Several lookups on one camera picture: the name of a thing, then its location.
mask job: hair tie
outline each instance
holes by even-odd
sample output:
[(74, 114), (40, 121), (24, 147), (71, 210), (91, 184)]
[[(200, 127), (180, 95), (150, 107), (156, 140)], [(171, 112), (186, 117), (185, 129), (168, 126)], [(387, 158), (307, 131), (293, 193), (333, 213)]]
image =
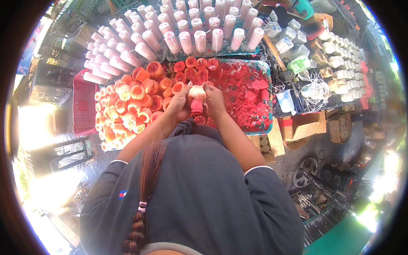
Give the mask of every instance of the hair tie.
[(146, 212), (146, 206), (147, 206), (147, 202), (139, 202), (139, 208), (137, 209), (138, 211), (142, 211), (142, 212)]

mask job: braided hair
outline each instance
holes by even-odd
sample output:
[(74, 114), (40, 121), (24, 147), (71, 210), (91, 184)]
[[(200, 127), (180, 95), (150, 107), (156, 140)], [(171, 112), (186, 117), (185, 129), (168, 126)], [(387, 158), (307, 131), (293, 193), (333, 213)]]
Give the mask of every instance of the braided hair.
[(142, 170), (140, 172), (140, 203), (139, 209), (133, 216), (132, 232), (122, 243), (122, 251), (128, 255), (139, 255), (140, 250), (148, 243), (149, 225), (146, 204), (152, 195), (154, 185), (160, 173), (166, 147), (161, 142), (146, 146), (142, 156)]

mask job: woman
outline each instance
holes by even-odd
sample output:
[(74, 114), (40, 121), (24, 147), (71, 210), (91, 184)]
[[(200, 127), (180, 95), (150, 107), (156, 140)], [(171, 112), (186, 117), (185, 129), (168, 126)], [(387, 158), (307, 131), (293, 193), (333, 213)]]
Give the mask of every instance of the woman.
[(91, 254), (301, 254), (295, 205), (259, 150), (204, 84), (217, 129), (182, 122), (191, 85), (92, 187), (80, 217)]

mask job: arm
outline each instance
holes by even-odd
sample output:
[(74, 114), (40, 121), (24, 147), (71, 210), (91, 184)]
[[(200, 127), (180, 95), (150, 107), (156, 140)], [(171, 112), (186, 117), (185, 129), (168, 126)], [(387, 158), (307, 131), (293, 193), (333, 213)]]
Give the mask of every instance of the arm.
[(237, 158), (242, 170), (266, 165), (265, 158), (225, 110), (222, 92), (207, 83), (208, 115), (214, 120), (225, 147)]
[(189, 84), (174, 95), (166, 111), (128, 143), (116, 159), (129, 162), (147, 144), (169, 137), (178, 123), (185, 120), (191, 113), (190, 108), (186, 105), (190, 89)]

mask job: hand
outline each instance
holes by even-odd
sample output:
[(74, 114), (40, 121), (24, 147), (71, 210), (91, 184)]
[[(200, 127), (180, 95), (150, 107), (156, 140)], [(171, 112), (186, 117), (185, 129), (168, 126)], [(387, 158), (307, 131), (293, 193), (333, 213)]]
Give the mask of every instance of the hand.
[(192, 82), (189, 82), (187, 87), (175, 94), (165, 111), (165, 113), (169, 114), (169, 116), (177, 121), (177, 123), (186, 120), (191, 114), (190, 106), (186, 104), (187, 95), (191, 87)]
[(208, 116), (216, 120), (226, 113), (222, 92), (214, 86), (208, 85), (206, 82), (203, 82), (203, 87), (207, 95)]

